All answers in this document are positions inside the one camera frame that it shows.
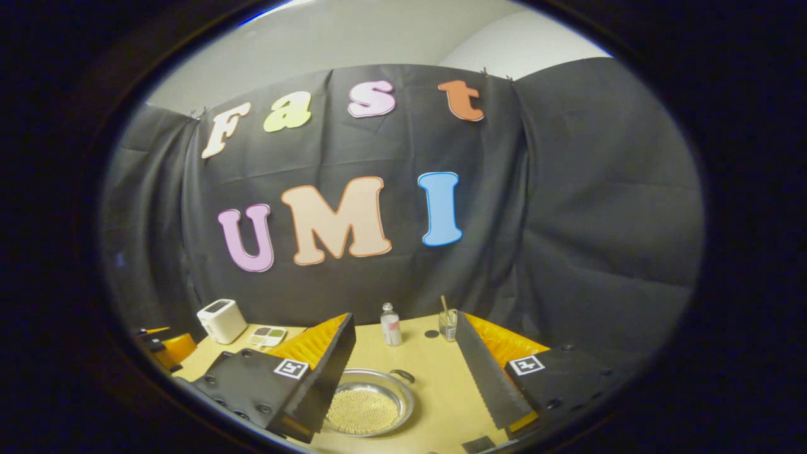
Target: blue letter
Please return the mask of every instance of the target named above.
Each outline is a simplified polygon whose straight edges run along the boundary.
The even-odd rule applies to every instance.
[[[417,179],[426,190],[429,204],[429,232],[423,236],[426,246],[443,246],[462,238],[454,218],[454,187],[459,177],[454,172],[430,172]]]

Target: table surface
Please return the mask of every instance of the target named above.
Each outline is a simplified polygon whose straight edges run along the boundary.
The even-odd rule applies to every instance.
[[[249,325],[235,341],[221,345],[205,338],[184,361],[174,376],[186,380],[201,377],[222,352],[255,348],[249,336],[260,325]],[[285,327],[284,342],[303,332],[304,328]],[[446,342],[442,336],[427,338],[427,330],[437,329],[437,315],[401,320],[403,343],[388,346],[381,325],[356,326],[356,345],[347,368],[365,368],[387,373],[403,369],[415,377],[409,385],[416,403],[409,420],[398,430],[377,437],[352,437],[322,430],[308,446],[323,454],[379,453],[397,454],[465,454],[462,443],[487,436],[495,445],[508,441],[504,430],[496,429],[476,388],[459,345]],[[399,378],[403,383],[408,381]]]

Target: black fabric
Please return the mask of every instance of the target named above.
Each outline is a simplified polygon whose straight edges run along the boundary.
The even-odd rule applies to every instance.
[[[484,120],[460,120],[450,112],[437,86],[455,79],[479,91],[474,105],[484,110]],[[377,80],[395,87],[395,110],[353,118],[347,111],[350,89]],[[312,94],[311,119],[298,128],[266,132],[263,122],[274,101],[300,90]],[[213,117],[244,102],[251,110],[238,120],[224,150],[202,159]],[[402,318],[420,317],[439,310],[441,294],[453,306],[486,317],[499,300],[511,297],[503,290],[524,207],[524,143],[508,81],[432,66],[335,69],[276,83],[211,109],[190,144],[182,189],[184,238],[199,296],[236,300],[246,320],[275,325],[310,326],[345,312],[353,312],[359,325],[378,323],[385,301]],[[417,178],[437,171],[460,178],[454,200],[463,237],[430,247],[421,241],[429,219]],[[317,265],[294,263],[291,209],[281,194],[312,185],[336,210],[345,185],[362,176],[384,181],[380,212],[392,250],[365,258],[345,251],[340,259],[326,251]],[[253,204],[271,209],[274,265],[260,273],[233,262],[217,219],[223,210],[239,210],[244,248],[256,254],[252,222],[244,215]]]
[[[123,322],[204,337],[179,216],[185,150],[196,120],[151,105],[113,153],[99,207],[102,263]]]
[[[657,99],[609,58],[515,83],[529,187],[520,312],[548,345],[635,365],[669,335],[705,230],[691,152]]]
[[[483,120],[451,114],[437,85],[456,79],[479,91]],[[395,87],[395,110],[353,118],[350,88],[377,80]],[[308,123],[264,131],[274,101],[300,90],[312,93]],[[247,101],[224,150],[201,159],[213,117]],[[624,368],[666,338],[696,279],[704,216],[692,155],[659,102],[610,58],[514,83],[422,65],[334,69],[242,95],[194,123],[145,107],[113,162],[107,268],[133,327],[193,332],[195,311],[219,298],[236,300],[252,323],[312,326],[352,312],[363,325],[378,322],[385,301],[405,319],[440,310],[445,294],[465,312]],[[142,143],[128,145],[135,138]],[[417,177],[435,171],[460,178],[463,238],[429,247]],[[310,184],[336,208],[362,176],[384,180],[392,250],[340,259],[326,251],[322,263],[295,264],[281,194]],[[217,220],[239,210],[245,250],[256,254],[244,215],[253,204],[271,207],[274,265],[261,273],[233,262]]]

